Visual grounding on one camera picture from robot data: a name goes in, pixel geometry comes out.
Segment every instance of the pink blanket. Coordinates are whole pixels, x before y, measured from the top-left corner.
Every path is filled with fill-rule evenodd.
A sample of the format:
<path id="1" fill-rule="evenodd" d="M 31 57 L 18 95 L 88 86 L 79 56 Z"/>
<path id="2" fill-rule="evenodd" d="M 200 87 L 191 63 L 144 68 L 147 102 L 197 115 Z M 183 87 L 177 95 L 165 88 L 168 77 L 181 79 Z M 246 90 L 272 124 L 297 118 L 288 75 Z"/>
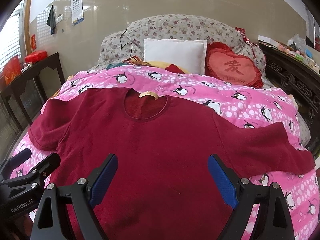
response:
<path id="1" fill-rule="evenodd" d="M 138 92 L 150 90 L 159 96 L 183 97 L 212 108 L 241 128 L 265 127 L 274 122 L 282 122 L 290 144 L 297 150 L 306 150 L 300 145 L 296 109 L 291 99 L 278 88 L 257 90 L 198 74 L 174 74 L 158 68 L 126 65 L 111 70 L 79 72 L 62 86 L 60 95 L 56 98 L 68 101 L 89 88 L 111 87 L 133 88 Z M 14 155 L 26 147 L 31 149 L 32 158 L 14 171 L 12 177 L 26 174 L 50 153 L 36 149 L 26 134 Z M 280 184 L 292 217 L 295 240 L 308 239 L 318 221 L 319 188 L 315 170 L 300 176 L 275 171 L 254 176 L 250 180 L 264 186 L 269 186 L 274 181 Z M 243 240 L 250 237 L 258 208 L 255 205 L 252 209 Z"/>

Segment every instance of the red t-shirt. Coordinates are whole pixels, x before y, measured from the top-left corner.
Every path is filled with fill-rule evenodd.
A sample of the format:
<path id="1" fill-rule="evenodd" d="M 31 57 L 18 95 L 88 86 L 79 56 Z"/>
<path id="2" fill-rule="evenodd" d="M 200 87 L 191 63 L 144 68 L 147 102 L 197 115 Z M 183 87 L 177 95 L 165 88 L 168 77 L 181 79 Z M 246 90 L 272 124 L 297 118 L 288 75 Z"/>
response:
<path id="1" fill-rule="evenodd" d="M 60 155 L 51 175 L 58 186 L 86 178 L 109 153 L 117 155 L 116 175 L 94 209 L 110 240 L 216 239 L 232 210 L 208 171 L 211 154 L 239 177 L 314 167 L 309 152 L 289 144 L 282 123 L 238 128 L 207 106 L 170 96 L 138 98 L 127 88 L 51 99 L 28 133 L 37 148 Z M 79 237 L 74 211 L 68 212 Z"/>

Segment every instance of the silver screw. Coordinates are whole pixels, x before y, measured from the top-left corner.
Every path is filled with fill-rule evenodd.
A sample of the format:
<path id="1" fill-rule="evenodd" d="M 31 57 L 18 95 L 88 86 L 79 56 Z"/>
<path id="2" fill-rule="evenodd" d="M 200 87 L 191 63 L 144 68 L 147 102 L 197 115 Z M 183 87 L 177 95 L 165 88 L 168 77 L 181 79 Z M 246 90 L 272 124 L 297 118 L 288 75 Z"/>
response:
<path id="1" fill-rule="evenodd" d="M 277 182 L 272 183 L 272 186 L 273 186 L 274 188 L 280 188 L 280 185 L 279 185 L 279 183 L 277 183 Z"/>
<path id="2" fill-rule="evenodd" d="M 82 184 L 84 184 L 86 182 L 86 179 L 85 178 L 80 178 L 80 179 L 78 179 L 78 184 L 79 185 L 82 185 Z"/>
<path id="3" fill-rule="evenodd" d="M 240 181 L 242 184 L 245 184 L 245 185 L 249 184 L 250 182 L 247 178 L 242 178 Z"/>
<path id="4" fill-rule="evenodd" d="M 54 184 L 53 183 L 50 183 L 48 186 L 47 186 L 47 189 L 53 189 L 54 188 Z"/>

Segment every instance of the wooden furniture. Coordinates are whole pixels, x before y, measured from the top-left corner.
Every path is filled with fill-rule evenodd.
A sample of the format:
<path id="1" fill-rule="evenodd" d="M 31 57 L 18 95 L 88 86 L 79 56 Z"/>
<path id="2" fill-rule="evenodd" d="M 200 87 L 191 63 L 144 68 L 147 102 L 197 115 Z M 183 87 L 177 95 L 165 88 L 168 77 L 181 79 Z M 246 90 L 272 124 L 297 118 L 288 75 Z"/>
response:
<path id="1" fill-rule="evenodd" d="M 295 58 L 260 43 L 267 57 L 266 77 L 281 84 L 287 94 L 300 103 L 299 113 L 306 121 L 311 140 L 307 149 L 314 155 L 320 152 L 320 75 Z"/>
<path id="2" fill-rule="evenodd" d="M 43 99 L 43 102 L 46 102 L 48 100 L 39 77 L 41 70 L 43 70 L 46 67 L 56 69 L 58 71 L 61 85 L 63 85 L 66 82 L 61 68 L 59 53 L 55 53 L 39 62 L 34 63 L 29 69 L 27 69 L 25 72 L 16 77 L 9 85 L 7 85 L 2 91 L 0 91 L 0 96 L 4 101 L 4 105 L 7 111 L 9 112 L 10 116 L 12 117 L 12 119 L 14 120 L 14 122 L 20 130 L 22 130 L 23 128 L 9 105 L 9 99 L 11 96 L 14 97 L 23 115 L 27 119 L 28 123 L 32 125 L 32 120 L 28 115 L 25 107 L 23 106 L 20 96 L 26 89 L 27 81 L 34 79 L 36 86 L 39 90 L 40 96 Z"/>

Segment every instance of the wall socket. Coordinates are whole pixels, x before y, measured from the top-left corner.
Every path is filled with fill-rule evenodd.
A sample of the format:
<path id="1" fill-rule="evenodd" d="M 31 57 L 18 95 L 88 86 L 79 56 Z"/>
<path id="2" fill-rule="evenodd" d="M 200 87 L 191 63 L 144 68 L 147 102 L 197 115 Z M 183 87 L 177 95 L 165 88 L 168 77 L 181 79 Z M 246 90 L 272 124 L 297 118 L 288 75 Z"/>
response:
<path id="1" fill-rule="evenodd" d="M 63 14 L 56 19 L 56 24 L 63 20 Z"/>

